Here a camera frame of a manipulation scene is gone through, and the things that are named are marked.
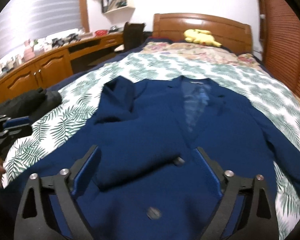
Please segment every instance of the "leaf print bedding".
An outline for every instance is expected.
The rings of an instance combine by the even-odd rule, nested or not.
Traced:
[[[286,86],[262,71],[245,65],[212,64],[200,58],[189,60],[180,54],[131,53],[59,91],[62,104],[33,124],[31,136],[18,139],[11,147],[4,163],[4,185],[74,135],[98,109],[103,85],[119,75],[132,82],[145,78],[170,80],[180,75],[210,78],[246,96],[300,150],[300,105]],[[282,240],[300,219],[300,199],[276,163],[274,168],[278,192],[275,206]]]

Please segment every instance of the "stuffed animal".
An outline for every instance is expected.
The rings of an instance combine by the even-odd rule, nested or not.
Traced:
[[[220,47],[222,44],[216,42],[211,32],[204,30],[186,30],[184,32],[185,40],[187,42],[198,43],[208,46]]]

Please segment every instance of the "window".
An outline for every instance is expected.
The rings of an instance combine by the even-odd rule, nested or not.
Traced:
[[[79,0],[10,0],[0,13],[0,59],[27,39],[81,27]]]

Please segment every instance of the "pink bottle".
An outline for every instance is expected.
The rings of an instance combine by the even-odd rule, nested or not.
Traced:
[[[33,51],[33,47],[30,46],[30,40],[25,41],[24,45],[26,46],[26,48],[25,48],[23,58],[26,62],[26,61],[31,60],[32,58],[34,58],[35,54],[34,54],[34,51]]]

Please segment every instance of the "blue blazer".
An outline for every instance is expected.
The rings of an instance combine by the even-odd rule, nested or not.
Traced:
[[[222,193],[194,149],[202,147],[224,170],[242,177],[262,174],[276,197],[273,161],[300,195],[300,152],[249,100],[210,79],[178,77],[133,84],[118,77],[104,86],[99,108],[64,145],[0,191],[12,217],[30,174],[57,174],[91,145],[100,160],[76,201],[96,239],[196,239]],[[182,165],[174,165],[181,157]],[[71,236],[55,196],[58,224]],[[224,236],[240,212],[235,206]],[[161,217],[151,220],[150,208]]]

